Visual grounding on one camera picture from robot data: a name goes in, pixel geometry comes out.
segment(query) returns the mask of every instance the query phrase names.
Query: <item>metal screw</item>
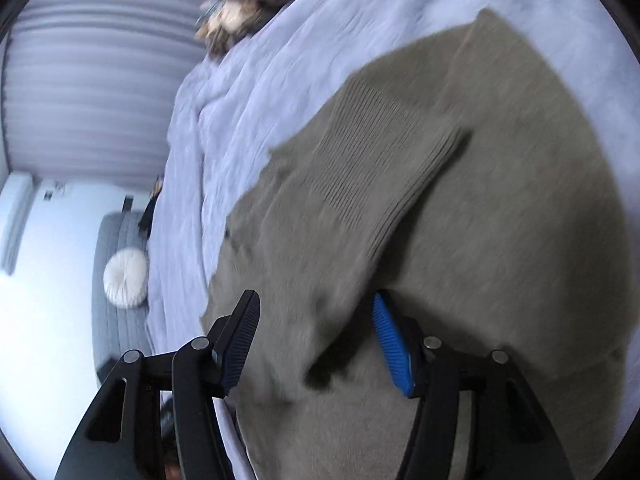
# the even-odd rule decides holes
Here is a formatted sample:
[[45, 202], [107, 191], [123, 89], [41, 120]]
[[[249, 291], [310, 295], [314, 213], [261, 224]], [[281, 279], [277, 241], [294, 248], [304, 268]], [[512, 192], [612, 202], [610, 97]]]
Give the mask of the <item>metal screw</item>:
[[209, 340], [204, 336], [197, 337], [196, 339], [191, 341], [191, 348], [193, 348], [194, 350], [202, 350], [207, 346], [209, 346]]
[[430, 335], [424, 338], [424, 345], [431, 350], [437, 350], [442, 346], [442, 341], [440, 341], [436, 336]]
[[509, 356], [502, 350], [494, 350], [491, 352], [491, 358], [499, 365], [503, 365], [509, 360]]
[[140, 359], [140, 352], [137, 350], [129, 350], [123, 356], [124, 362], [131, 364], [135, 363], [138, 359]]

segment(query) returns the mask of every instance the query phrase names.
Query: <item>white pouf cushion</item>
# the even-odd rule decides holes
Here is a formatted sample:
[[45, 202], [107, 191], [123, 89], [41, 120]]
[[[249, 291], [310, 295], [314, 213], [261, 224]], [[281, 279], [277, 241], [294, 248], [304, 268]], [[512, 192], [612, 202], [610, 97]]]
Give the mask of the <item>white pouf cushion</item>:
[[115, 253], [104, 268], [104, 293], [120, 308], [133, 308], [145, 301], [149, 264], [145, 251], [135, 247]]

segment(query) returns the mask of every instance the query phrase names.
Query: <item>ribbed knit fabric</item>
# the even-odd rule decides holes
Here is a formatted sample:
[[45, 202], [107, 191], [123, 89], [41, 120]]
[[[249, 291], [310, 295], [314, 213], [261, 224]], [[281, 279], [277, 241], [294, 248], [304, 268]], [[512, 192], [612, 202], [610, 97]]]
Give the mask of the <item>ribbed knit fabric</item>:
[[202, 322], [260, 294], [234, 394], [259, 480], [396, 476], [416, 404], [372, 330], [381, 287], [454, 348], [510, 348], [593, 478], [637, 314], [625, 216], [571, 96], [487, 10], [350, 77], [228, 218]]

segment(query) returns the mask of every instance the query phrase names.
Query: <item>sweater sleeve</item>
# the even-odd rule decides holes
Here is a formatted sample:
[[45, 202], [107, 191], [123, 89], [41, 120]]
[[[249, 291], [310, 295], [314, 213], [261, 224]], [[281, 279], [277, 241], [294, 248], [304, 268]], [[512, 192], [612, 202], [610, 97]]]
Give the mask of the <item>sweater sleeve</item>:
[[461, 139], [456, 120], [351, 78], [261, 224], [261, 348], [292, 392], [340, 333], [399, 220]]

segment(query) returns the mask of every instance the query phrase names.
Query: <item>white blanket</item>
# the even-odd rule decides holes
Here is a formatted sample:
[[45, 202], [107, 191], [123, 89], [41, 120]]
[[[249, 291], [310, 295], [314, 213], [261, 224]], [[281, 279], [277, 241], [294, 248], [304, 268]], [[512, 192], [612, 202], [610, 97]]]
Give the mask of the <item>white blanket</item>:
[[[164, 189], [149, 241], [155, 351], [202, 333], [225, 219], [289, 139], [355, 69], [491, 7], [558, 72], [608, 156], [640, 254], [640, 67], [598, 0], [296, 0], [178, 91]], [[618, 436], [640, 400], [640, 336], [629, 352]]]

